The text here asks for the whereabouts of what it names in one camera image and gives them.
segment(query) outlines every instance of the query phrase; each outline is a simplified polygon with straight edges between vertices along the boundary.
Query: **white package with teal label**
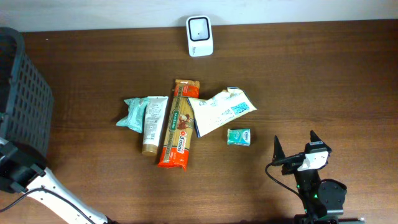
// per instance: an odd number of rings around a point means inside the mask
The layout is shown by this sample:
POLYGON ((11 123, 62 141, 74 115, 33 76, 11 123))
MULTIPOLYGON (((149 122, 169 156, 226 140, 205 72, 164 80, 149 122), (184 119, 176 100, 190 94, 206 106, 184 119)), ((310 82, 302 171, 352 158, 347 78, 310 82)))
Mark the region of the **white package with teal label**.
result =
POLYGON ((228 87, 209 100, 189 98, 198 138, 210 131, 257 110, 250 102, 245 92, 238 87, 228 87))

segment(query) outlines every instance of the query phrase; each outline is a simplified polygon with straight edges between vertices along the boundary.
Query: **small teal package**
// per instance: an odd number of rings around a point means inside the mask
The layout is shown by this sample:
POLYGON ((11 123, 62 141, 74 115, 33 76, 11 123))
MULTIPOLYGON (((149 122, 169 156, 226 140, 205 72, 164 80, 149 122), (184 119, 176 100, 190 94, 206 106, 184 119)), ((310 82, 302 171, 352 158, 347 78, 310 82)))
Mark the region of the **small teal package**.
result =
POLYGON ((128 127, 133 131, 142 133, 144 124, 145 108, 149 102, 148 98, 133 98, 124 100, 129 105, 129 115, 116 123, 120 127, 128 127))
POLYGON ((227 144, 250 146, 250 129, 228 130, 227 144))

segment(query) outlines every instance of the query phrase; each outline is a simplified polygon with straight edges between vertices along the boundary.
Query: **cable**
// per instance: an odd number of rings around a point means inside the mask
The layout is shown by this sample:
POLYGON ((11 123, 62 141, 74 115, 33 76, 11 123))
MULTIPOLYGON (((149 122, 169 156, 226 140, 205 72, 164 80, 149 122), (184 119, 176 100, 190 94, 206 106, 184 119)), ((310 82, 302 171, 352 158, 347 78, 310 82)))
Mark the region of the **cable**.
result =
MULTIPOLYGON (((282 182, 279 182, 279 180, 275 179, 273 176, 271 176, 271 175, 268 173, 268 168, 269 168, 270 166, 272 166, 272 165, 274 165, 273 162, 271 162, 270 164, 268 164, 268 165, 266 166, 266 174, 267 174, 267 176, 268 176, 269 178, 271 178, 271 180, 275 181, 277 184, 281 185, 282 187, 286 188, 287 190, 289 190, 289 191, 293 192, 295 195, 297 195, 297 196, 300 198, 300 200, 302 201, 302 203, 304 204, 304 207, 307 208, 307 207, 308 207, 308 206, 307 206, 307 203, 306 203, 306 201, 304 200, 304 197, 303 197, 302 195, 300 195, 299 193, 297 193, 295 190, 291 189, 290 187, 284 185, 282 182)), ((313 223, 313 221, 312 221, 312 220, 313 220, 312 214, 308 213, 308 216, 310 217, 311 223, 313 223)))
POLYGON ((90 218, 87 217, 86 214, 84 214, 76 205, 74 205, 73 203, 71 203, 69 200, 65 199, 64 197, 62 197, 61 195, 52 192, 51 190, 47 190, 44 188, 40 188, 40 189, 34 189, 31 190, 30 192, 27 192, 26 194, 20 196, 17 200, 15 200, 14 202, 12 202, 10 205, 8 205, 7 207, 0 209, 0 213, 5 212, 7 210, 9 210, 10 208, 12 208, 13 206, 15 206, 17 203, 19 203, 21 200, 23 200, 24 198, 26 198, 28 195, 30 195, 31 193, 34 192, 45 192, 45 193, 49 193, 57 198, 59 198, 60 200, 63 200, 65 203, 67 203, 68 205, 70 205, 72 208, 74 208, 78 213, 80 213, 80 215, 82 215, 85 219, 87 219, 88 222, 90 222, 91 224, 96 224, 93 220, 91 220, 90 218))

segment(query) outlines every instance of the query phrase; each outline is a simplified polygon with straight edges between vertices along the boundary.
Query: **green logo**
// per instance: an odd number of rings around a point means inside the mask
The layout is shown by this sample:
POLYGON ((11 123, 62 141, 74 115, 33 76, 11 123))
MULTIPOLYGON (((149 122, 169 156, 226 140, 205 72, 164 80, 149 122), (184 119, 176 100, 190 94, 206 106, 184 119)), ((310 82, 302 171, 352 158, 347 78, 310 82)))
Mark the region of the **green logo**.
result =
POLYGON ((173 111, 172 122, 170 123, 170 131, 175 131, 177 128, 177 121, 180 112, 178 110, 173 111))

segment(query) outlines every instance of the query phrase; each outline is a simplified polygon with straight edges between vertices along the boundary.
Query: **pasta package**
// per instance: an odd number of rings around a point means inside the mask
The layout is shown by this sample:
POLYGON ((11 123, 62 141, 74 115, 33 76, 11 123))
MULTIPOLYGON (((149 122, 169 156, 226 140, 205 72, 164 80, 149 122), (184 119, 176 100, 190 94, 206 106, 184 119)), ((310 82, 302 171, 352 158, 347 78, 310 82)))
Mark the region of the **pasta package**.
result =
POLYGON ((175 91, 159 167, 187 169, 194 117, 188 97, 199 97, 199 81, 176 80, 175 91))

